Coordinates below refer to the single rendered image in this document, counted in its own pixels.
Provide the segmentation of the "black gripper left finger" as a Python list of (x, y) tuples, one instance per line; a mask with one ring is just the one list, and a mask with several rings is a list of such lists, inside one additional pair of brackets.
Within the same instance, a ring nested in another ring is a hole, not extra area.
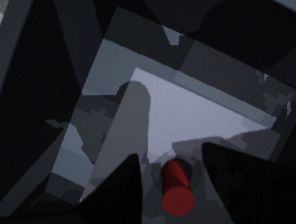
[(142, 200), (138, 154), (130, 154), (71, 210), (6, 216), (0, 224), (141, 224)]

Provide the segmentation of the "dark red peg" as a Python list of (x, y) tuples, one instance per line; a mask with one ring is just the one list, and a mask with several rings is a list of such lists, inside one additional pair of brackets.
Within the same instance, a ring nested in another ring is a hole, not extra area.
[(187, 214), (193, 208), (195, 197), (182, 158), (163, 164), (161, 173), (164, 210), (176, 216)]

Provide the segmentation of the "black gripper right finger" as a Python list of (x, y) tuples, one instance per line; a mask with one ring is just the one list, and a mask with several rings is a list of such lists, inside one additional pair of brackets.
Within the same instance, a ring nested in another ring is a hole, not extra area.
[(233, 224), (296, 224), (296, 167), (202, 143), (210, 181)]

